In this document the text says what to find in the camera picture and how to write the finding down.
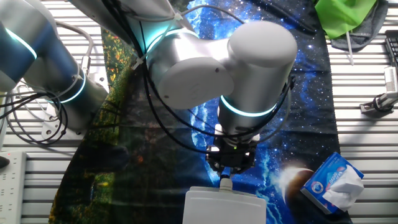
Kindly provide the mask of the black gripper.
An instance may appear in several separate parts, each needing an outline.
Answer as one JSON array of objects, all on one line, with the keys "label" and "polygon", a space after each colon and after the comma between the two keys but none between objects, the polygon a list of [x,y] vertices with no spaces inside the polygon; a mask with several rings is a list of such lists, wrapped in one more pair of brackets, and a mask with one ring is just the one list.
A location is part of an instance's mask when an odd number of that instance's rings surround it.
[{"label": "black gripper", "polygon": [[207,154],[206,161],[220,178],[227,178],[227,174],[224,173],[225,167],[230,168],[229,176],[233,177],[255,166],[256,153],[252,151],[249,144],[237,146],[222,144],[219,149],[218,153]]}]

